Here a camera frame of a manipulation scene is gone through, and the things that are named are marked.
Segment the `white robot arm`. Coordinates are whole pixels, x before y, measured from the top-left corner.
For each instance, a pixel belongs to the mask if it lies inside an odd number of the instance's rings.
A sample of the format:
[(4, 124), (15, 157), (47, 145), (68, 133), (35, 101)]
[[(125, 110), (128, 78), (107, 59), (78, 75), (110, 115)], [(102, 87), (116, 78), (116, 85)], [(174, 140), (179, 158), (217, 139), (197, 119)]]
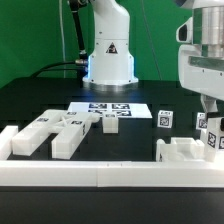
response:
[[(224, 0), (173, 0), (192, 16), (176, 31), (181, 44), (178, 75), (183, 88), (201, 95), (208, 118), (219, 115), (224, 101)], [(135, 85), (134, 59), (129, 52), (130, 16), (116, 0), (68, 0), (75, 22), (80, 57), (86, 67), (82, 78), (89, 88), (120, 90)], [(78, 10), (91, 5), (94, 12), (94, 50), (85, 51)]]

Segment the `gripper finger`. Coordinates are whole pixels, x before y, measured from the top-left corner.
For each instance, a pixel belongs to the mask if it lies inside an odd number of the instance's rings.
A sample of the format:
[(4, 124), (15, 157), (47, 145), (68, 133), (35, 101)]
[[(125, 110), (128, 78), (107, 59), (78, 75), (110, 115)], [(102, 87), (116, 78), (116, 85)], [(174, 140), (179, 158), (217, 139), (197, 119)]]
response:
[(215, 98), (202, 94), (200, 100), (206, 118), (213, 118), (219, 115)]

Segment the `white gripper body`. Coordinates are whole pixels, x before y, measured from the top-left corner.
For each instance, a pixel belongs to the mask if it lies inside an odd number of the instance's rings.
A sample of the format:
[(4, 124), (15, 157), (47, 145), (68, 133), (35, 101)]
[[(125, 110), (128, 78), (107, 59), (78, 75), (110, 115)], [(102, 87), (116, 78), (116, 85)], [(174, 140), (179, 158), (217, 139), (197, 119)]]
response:
[(183, 88), (224, 101), (224, 58), (202, 57), (198, 47), (181, 45), (178, 74)]

